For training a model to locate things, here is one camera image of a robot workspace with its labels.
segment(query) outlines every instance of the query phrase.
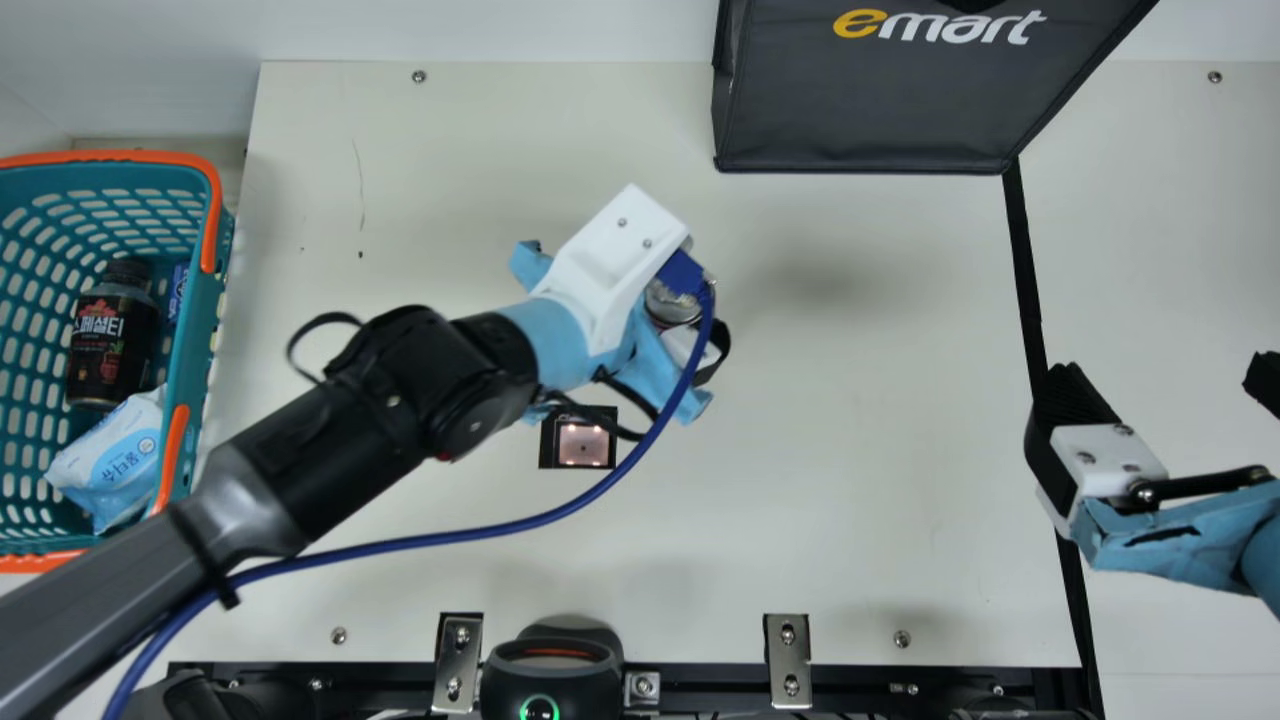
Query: bottle cap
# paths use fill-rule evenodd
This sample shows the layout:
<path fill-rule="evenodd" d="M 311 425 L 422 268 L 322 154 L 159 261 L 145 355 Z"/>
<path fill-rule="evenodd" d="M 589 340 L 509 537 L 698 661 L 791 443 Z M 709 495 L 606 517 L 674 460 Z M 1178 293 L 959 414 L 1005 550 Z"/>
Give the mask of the bottle cap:
<path fill-rule="evenodd" d="M 106 269 L 102 270 L 102 282 L 132 284 L 145 290 L 151 284 L 151 265 L 136 258 L 108 260 Z"/>

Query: white tabletop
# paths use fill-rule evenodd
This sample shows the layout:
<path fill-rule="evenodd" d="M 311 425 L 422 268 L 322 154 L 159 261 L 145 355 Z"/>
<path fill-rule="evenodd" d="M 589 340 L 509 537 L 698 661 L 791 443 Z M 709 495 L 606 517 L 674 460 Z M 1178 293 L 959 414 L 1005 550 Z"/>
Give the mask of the white tabletop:
<path fill-rule="evenodd" d="M 512 245 L 556 250 L 627 182 L 692 228 L 721 281 L 736 342 L 717 398 L 579 516 L 251 587 L 163 662 L 429 660 L 442 611 L 484 612 L 490 647 L 593 615 L 636 660 L 759 662 L 760 615 L 786 611 L 810 615 L 822 664 L 1078 662 L 1021 459 L 998 179 L 718 174 L 703 65 L 430 65 L 424 85 L 413 69 L 264 65 L 202 443 L 305 389 L 283 346 L 314 315 L 517 301 Z M 1280 424 L 1239 389 L 1252 352 L 1280 345 L 1280 70 L 1225 74 L 1107 65 L 1025 161 L 1051 360 L 1079 360 L 1175 471 L 1280 468 Z M 317 333 L 301 356 L 323 365 L 343 340 Z M 536 470 L 536 446 L 517 427 L 424 466 L 319 544 L 522 516 L 596 479 Z M 1261 688 L 1280 626 L 1257 601 L 1089 585 L 1115 716 L 1276 707 Z"/>

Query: green light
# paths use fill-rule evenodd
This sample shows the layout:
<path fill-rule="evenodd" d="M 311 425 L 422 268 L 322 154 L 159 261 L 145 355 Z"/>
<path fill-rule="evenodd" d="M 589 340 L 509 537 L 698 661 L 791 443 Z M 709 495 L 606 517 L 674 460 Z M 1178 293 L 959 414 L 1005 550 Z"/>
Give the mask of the green light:
<path fill-rule="evenodd" d="M 552 716 L 550 717 L 547 717 L 545 714 L 543 714 L 543 716 L 540 716 L 540 717 L 534 717 L 534 716 L 531 716 L 529 714 L 529 706 L 535 700 L 547 701 L 547 705 L 552 706 Z M 525 702 L 520 706 L 520 719 L 518 720 L 559 720 L 559 706 L 556 705 L 556 701 L 552 700 L 550 696 L 545 696 L 545 694 L 529 696 L 529 698 L 525 700 Z"/>

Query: black bottle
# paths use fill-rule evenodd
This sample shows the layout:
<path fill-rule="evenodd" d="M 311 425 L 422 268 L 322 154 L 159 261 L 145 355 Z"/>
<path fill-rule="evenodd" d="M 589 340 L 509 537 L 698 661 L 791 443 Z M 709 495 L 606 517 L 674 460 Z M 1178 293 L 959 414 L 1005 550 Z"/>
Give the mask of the black bottle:
<path fill-rule="evenodd" d="M 142 389 L 160 329 L 150 287 L 146 261 L 110 260 L 102 281 L 76 301 L 67 357 L 72 406 L 106 411 Z"/>

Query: emart logo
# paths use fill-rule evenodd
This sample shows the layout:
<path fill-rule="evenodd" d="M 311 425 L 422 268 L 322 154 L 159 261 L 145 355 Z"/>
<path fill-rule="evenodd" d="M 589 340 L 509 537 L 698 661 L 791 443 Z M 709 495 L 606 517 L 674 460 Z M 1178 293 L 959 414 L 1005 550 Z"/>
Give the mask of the emart logo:
<path fill-rule="evenodd" d="M 951 45 L 964 45 L 965 42 L 979 41 L 992 44 L 1005 40 L 1010 45 L 1027 45 L 1027 29 L 1036 23 L 1042 23 L 1048 18 L 1039 10 L 1032 10 L 1027 15 L 1006 15 L 991 18 L 987 15 L 960 15 L 948 18 L 946 15 L 928 15 L 922 13 L 899 13 L 891 15 L 884 10 L 861 9 L 850 10 L 836 18 L 832 28 L 840 37 L 868 37 L 879 36 L 882 40 L 901 40 L 911 42 L 920 31 L 924 31 L 925 42 L 937 42 L 941 37 L 943 42 Z"/>

